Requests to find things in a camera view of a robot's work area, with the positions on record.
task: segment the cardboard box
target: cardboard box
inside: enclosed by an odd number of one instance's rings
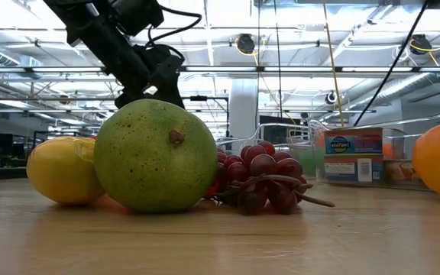
[[[336,183],[381,183],[383,182],[383,155],[325,155],[324,178]]]
[[[383,129],[330,130],[324,133],[326,154],[382,154]]]

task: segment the yellow cable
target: yellow cable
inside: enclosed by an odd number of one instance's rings
[[[338,109],[339,109],[339,118],[341,119],[341,126],[344,127],[344,118],[342,117],[341,97],[339,96],[339,88],[337,85],[337,76],[335,75],[334,54],[332,53],[332,42],[330,40],[330,30],[328,29],[327,0],[323,0],[323,1],[324,1],[325,26],[327,27],[328,51],[330,52],[330,61],[332,62],[332,74],[334,75],[335,94],[337,95],[337,105],[338,105]]]
[[[421,51],[425,51],[425,52],[434,52],[434,51],[438,51],[438,50],[440,50],[440,47],[439,48],[437,48],[437,49],[422,49],[421,47],[417,47],[417,46],[414,46],[413,44],[412,44],[412,42],[413,42],[414,40],[411,40],[410,41],[410,46],[412,47],[412,48],[414,48],[414,49],[417,49],[417,50],[421,50]]]
[[[428,53],[440,50],[440,47],[437,48],[437,49],[422,49],[422,48],[420,48],[420,47],[414,46],[414,45],[412,44],[413,41],[415,41],[415,40],[412,39],[412,40],[410,41],[410,44],[409,44],[409,45],[410,45],[412,48],[416,49],[416,50],[421,50],[421,51],[428,52]]]
[[[256,53],[256,52],[253,52],[253,53],[242,53],[241,50],[239,50],[239,48],[238,48],[238,38],[235,39],[235,48],[237,49],[237,51],[238,51],[239,53],[241,53],[242,55],[245,55],[245,56],[252,56],[252,57],[254,58],[254,62],[256,63],[256,66],[259,66],[259,63],[258,63],[258,61],[257,61],[256,56],[257,56],[258,54],[260,54],[260,53],[263,52],[263,50],[264,50],[264,46],[266,46],[266,41],[263,39],[263,46],[262,46],[262,48],[260,48],[260,49],[257,51],[257,53]],[[269,87],[267,86],[266,80],[264,79],[264,77],[263,77],[262,75],[261,75],[261,79],[263,80],[264,85],[266,86],[266,89],[267,89],[267,91],[269,92],[271,98],[274,100],[274,102],[276,103],[276,105],[278,105],[278,108],[281,108],[280,103],[278,103],[278,101],[276,100],[276,98],[274,98],[273,94],[271,93],[271,90],[270,90]],[[290,117],[290,115],[288,115],[287,113],[285,113],[285,115],[291,120],[291,122],[292,122],[294,125],[296,125],[296,122]]]
[[[256,52],[253,52],[253,53],[242,53],[241,50],[239,50],[239,48],[238,48],[238,38],[237,38],[237,39],[235,39],[235,49],[237,49],[237,51],[238,51],[240,54],[242,54],[242,55],[245,55],[245,56],[248,56],[248,57],[254,57],[254,62],[256,63],[256,66],[259,66],[259,63],[258,63],[258,61],[257,61],[256,56],[257,56],[258,54],[260,54],[260,53],[263,52],[263,49],[264,49],[265,43],[266,43],[266,41],[263,39],[263,46],[262,46],[262,48],[260,48],[260,49],[257,51],[257,53],[256,53]]]
[[[432,52],[429,52],[429,56],[432,58],[432,61],[434,61],[435,65],[439,66],[439,63],[437,63],[437,60],[435,59],[434,54],[432,54]]]
[[[274,100],[274,102],[276,103],[276,105],[278,105],[278,108],[281,108],[280,103],[278,103],[278,101],[276,100],[276,98],[274,97],[273,93],[271,92],[271,90],[269,89],[269,87],[267,86],[266,80],[264,79],[263,75],[260,75],[261,79],[264,82],[264,85],[266,86],[267,91],[269,92],[269,95],[271,96],[271,98]],[[296,125],[296,122],[290,117],[290,115],[288,115],[287,113],[285,113],[285,115],[291,120],[291,122]]]

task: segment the product box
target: product box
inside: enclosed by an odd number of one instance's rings
[[[324,156],[324,178],[340,183],[383,182],[382,154],[343,154]]]
[[[385,160],[383,171],[388,187],[429,190],[413,169],[412,160]]]
[[[382,154],[383,129],[336,129],[326,131],[326,154]]]

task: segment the computer monitor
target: computer monitor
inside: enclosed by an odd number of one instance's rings
[[[0,150],[3,154],[13,154],[13,134],[0,134]]]

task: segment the desk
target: desk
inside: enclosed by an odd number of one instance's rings
[[[440,197],[319,184],[296,215],[66,209],[0,181],[0,274],[440,274]]]

